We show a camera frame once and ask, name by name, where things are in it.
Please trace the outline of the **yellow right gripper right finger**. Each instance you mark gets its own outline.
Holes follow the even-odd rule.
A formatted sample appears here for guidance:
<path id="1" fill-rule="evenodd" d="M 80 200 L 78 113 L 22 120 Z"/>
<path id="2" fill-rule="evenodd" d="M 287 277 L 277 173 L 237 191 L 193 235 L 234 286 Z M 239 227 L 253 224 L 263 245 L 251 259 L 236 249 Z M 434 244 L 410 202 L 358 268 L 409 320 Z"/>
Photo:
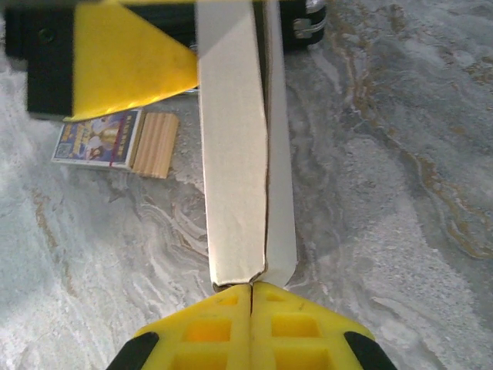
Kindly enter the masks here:
<path id="1" fill-rule="evenodd" d="M 397 370 L 356 321 L 272 284 L 252 294 L 251 370 Z"/>

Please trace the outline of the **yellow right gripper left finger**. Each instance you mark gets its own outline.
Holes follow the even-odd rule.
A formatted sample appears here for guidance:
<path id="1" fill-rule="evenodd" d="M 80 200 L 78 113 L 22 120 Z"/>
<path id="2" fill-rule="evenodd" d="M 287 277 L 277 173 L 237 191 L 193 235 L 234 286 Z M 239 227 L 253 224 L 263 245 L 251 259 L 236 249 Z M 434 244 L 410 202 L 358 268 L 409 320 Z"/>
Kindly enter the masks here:
<path id="1" fill-rule="evenodd" d="M 249 370 L 250 299 L 250 285 L 235 285 L 154 321 L 106 370 Z"/>

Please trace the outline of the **white paper box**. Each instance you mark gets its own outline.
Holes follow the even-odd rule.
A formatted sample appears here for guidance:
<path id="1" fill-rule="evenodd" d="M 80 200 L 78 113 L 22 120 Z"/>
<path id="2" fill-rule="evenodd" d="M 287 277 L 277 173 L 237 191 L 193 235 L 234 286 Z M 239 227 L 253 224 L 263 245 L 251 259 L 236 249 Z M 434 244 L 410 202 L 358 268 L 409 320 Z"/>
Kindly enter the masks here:
<path id="1" fill-rule="evenodd" d="M 196 5 L 210 279 L 284 286 L 297 266 L 278 0 Z"/>

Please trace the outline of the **ridged wooden block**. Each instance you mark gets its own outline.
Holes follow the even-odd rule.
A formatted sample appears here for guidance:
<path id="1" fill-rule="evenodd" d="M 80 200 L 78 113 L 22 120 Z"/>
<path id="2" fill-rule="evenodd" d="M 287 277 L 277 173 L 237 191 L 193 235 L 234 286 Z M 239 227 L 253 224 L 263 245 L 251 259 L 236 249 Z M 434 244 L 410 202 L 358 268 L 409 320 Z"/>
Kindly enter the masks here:
<path id="1" fill-rule="evenodd" d="M 141 177 L 166 179 L 178 126 L 179 119 L 174 113 L 147 113 L 131 172 Z"/>

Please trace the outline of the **black briefcase with metal fittings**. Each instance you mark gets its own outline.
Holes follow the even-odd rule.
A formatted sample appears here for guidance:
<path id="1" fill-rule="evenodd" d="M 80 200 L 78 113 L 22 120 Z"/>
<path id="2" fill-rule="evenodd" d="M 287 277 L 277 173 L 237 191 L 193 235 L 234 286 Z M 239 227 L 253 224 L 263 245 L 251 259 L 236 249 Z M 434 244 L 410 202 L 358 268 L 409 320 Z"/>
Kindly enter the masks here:
<path id="1" fill-rule="evenodd" d="M 277 0 L 283 50 L 305 49 L 324 37 L 324 0 Z M 196 49 L 195 4 L 128 5 L 127 8 L 190 49 Z"/>

